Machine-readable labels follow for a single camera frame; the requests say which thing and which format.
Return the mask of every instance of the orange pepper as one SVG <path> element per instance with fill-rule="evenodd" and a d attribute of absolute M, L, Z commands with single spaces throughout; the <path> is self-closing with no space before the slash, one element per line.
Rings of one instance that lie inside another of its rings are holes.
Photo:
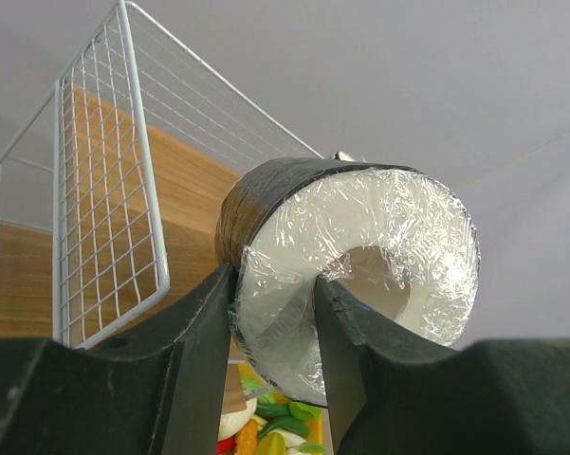
<path fill-rule="evenodd" d="M 256 420 L 250 419 L 236 434 L 235 455 L 253 455 L 257 448 L 257 432 L 259 424 Z"/>

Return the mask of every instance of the roll of tape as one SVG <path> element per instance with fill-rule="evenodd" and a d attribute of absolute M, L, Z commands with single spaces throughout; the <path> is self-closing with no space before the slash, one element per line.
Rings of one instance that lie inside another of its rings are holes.
<path fill-rule="evenodd" d="M 277 158 L 224 200 L 218 260 L 240 268 L 231 328 L 249 362 L 289 397 L 325 406 L 316 277 L 440 344 L 463 331 L 480 253 L 461 202 L 411 168 Z"/>

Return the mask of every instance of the shiny plastic wrap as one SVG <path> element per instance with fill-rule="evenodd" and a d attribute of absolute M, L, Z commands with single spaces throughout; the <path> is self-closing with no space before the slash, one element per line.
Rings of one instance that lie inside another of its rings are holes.
<path fill-rule="evenodd" d="M 295 400 L 326 404 L 312 305 L 319 275 L 443 345 L 468 320 L 480 263 L 474 225 L 449 189 L 418 171 L 278 158 L 236 184 L 217 227 L 220 262 L 240 267 L 235 339 Z"/>

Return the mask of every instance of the tape roll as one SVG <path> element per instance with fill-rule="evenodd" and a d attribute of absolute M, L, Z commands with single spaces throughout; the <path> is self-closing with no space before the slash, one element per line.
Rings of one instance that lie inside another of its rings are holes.
<path fill-rule="evenodd" d="M 314 324 L 316 277 L 440 344 L 462 333 L 480 253 L 453 193 L 411 168 L 277 158 L 224 200 L 215 247 L 240 269 L 231 328 L 257 373 L 289 397 L 326 405 Z"/>

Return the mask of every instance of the wire basket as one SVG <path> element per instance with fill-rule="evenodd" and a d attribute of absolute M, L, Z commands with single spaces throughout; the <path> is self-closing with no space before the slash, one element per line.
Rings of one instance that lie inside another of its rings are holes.
<path fill-rule="evenodd" d="M 320 156 L 134 3 L 119 1 L 11 154 L 52 109 L 53 335 L 90 347 L 170 288 L 154 154 L 167 137 L 243 173 L 275 156 Z"/>

